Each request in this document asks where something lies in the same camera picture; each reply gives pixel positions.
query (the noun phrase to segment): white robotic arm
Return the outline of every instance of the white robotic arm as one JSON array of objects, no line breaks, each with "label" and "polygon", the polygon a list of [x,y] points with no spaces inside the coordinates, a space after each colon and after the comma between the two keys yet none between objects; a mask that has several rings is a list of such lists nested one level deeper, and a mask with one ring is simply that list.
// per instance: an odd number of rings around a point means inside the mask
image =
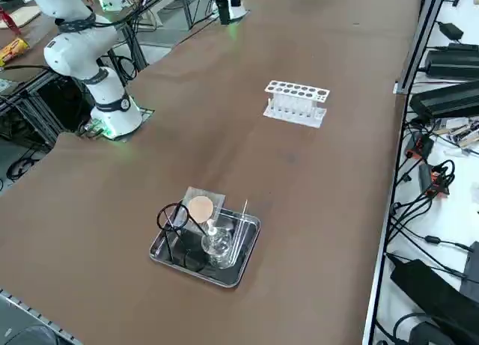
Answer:
[{"label": "white robotic arm", "polygon": [[[55,17],[57,24],[81,22],[92,17],[82,0],[35,0],[45,14]],[[95,22],[109,21],[99,15]],[[118,38],[110,27],[94,27],[60,33],[45,47],[46,63],[64,76],[83,82],[95,99],[91,117],[108,128],[109,138],[129,134],[141,125],[141,112],[126,93],[117,73],[109,67],[99,67],[97,59],[107,53]]]}]

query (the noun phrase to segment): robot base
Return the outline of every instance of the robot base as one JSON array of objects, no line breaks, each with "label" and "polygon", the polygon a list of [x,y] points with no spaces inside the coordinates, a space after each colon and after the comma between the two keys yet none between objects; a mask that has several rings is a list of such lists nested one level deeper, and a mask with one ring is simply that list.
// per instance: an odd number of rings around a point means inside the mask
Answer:
[{"label": "robot base", "polygon": [[128,111],[102,112],[97,107],[91,110],[92,120],[101,122],[105,130],[103,136],[114,140],[122,135],[130,134],[141,126],[142,116],[140,108],[132,97],[129,98],[131,106]]},{"label": "robot base", "polygon": [[[245,9],[245,6],[243,6],[242,4],[239,7],[231,7],[231,0],[228,0],[228,8],[230,11],[231,21],[242,19],[248,13],[248,11]],[[213,16],[218,17],[218,6],[216,5],[216,3],[213,3],[212,11]]]}]

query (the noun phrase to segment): brown tabletop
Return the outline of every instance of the brown tabletop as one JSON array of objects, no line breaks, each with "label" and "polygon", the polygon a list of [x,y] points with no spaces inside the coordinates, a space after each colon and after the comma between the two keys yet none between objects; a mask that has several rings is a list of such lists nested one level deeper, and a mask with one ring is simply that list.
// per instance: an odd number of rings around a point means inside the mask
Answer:
[{"label": "brown tabletop", "polygon": [[[0,286],[86,345],[361,341],[420,0],[245,2],[140,73],[130,142],[62,135],[0,198]],[[262,115],[272,79],[331,90],[320,129]],[[235,290],[148,257],[188,186],[262,222]]]}]

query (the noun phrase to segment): robotic arm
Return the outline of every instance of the robotic arm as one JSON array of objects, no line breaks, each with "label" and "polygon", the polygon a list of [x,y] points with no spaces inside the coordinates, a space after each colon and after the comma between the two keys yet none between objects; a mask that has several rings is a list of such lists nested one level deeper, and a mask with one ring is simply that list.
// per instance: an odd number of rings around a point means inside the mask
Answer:
[{"label": "robotic arm", "polygon": [[222,25],[229,25],[233,21],[243,18],[247,11],[241,0],[214,0],[218,8],[219,20]]},{"label": "robotic arm", "polygon": [[141,112],[127,94],[117,73],[99,67],[97,59],[115,44],[115,27],[96,27],[91,20],[110,23],[92,13],[82,0],[35,0],[43,13],[55,17],[61,33],[44,49],[46,63],[57,73],[71,76],[86,85],[95,100],[93,119],[107,128],[114,139],[129,134],[141,125]]}]

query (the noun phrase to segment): metal tray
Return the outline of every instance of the metal tray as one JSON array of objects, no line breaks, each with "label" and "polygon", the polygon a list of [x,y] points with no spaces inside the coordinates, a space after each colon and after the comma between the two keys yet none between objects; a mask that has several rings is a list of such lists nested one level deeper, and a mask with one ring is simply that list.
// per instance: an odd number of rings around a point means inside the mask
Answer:
[{"label": "metal tray", "polygon": [[173,263],[163,230],[150,247],[150,258],[220,287],[235,287],[241,281],[260,233],[260,220],[248,214],[221,209],[216,227],[228,229],[233,239],[231,266],[227,269],[217,269],[208,263],[208,255],[201,248],[201,236],[189,230],[182,230],[181,241],[175,232],[166,232]]}]

